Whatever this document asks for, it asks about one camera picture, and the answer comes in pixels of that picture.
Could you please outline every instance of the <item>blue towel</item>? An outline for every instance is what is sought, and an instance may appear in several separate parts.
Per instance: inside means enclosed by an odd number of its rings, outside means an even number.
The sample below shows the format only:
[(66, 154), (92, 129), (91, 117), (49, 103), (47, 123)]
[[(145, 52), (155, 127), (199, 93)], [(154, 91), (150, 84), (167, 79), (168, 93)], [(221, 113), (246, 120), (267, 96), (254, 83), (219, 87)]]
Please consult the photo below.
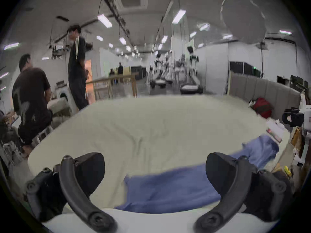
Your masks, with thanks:
[[(275, 158), (278, 145), (267, 135), (243, 144), (243, 149), (232, 154), (249, 157), (251, 164), (263, 168)], [(205, 164), (173, 169), (161, 174), (125, 177), (126, 203), (116, 209), (140, 213), (171, 213), (200, 208), (220, 200), (220, 195), (209, 182)]]

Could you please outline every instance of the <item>black partition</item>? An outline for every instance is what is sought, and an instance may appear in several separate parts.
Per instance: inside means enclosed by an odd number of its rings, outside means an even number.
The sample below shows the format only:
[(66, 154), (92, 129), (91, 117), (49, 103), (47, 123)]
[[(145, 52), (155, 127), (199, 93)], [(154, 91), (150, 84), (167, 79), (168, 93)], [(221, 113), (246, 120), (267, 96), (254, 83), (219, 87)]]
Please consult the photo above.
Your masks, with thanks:
[(131, 67), (131, 73), (137, 72), (138, 74), (135, 75), (135, 79), (136, 80), (141, 80), (143, 78), (142, 75), (142, 66), (134, 66)]

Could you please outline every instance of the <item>white wall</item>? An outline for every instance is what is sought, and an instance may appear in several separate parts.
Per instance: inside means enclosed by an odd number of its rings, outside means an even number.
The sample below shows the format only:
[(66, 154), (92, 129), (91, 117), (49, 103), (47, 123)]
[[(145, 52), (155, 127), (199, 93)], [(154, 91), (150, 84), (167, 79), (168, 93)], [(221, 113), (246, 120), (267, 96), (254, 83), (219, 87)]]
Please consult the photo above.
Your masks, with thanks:
[(246, 62), (258, 70), (262, 70), (261, 50), (255, 45), (247, 45), (242, 42), (229, 42), (228, 60)]
[(199, 56), (196, 64), (198, 73), (206, 72), (205, 90), (215, 94), (224, 94), (228, 77), (228, 44), (208, 45), (196, 49)]
[(298, 76), (295, 45), (279, 40), (265, 40), (265, 43), (268, 50), (262, 51), (263, 77), (276, 82), (277, 76), (287, 79)]
[[(264, 79), (276, 82), (277, 76), (289, 79), (294, 75), (311, 82), (310, 59), (299, 46), (296, 63), (295, 44), (279, 40), (265, 40), (265, 43), (268, 50), (262, 51)], [(228, 43), (228, 59), (246, 62), (262, 70), (261, 50), (254, 45), (241, 42)]]

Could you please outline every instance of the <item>yellow object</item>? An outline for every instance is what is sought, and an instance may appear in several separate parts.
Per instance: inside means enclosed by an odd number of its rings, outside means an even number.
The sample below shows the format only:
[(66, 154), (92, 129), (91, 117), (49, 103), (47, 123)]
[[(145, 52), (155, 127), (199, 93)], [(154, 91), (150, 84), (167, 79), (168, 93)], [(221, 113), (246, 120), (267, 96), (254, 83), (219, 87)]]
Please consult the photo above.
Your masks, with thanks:
[(291, 176), (291, 172), (287, 166), (284, 167), (284, 171), (288, 176)]

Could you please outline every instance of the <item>mattress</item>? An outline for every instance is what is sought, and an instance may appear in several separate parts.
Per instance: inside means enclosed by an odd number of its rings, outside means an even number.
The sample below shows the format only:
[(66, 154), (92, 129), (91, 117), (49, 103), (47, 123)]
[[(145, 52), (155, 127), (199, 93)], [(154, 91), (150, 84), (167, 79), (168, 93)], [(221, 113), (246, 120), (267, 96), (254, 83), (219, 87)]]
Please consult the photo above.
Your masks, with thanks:
[[(266, 131), (266, 120), (230, 96), (154, 96), (98, 101), (49, 134), (30, 154), (37, 175), (64, 155), (100, 152), (105, 176), (90, 199), (99, 208), (125, 202), (123, 179), (204, 163), (231, 154)], [(280, 155), (287, 140), (280, 146)]]

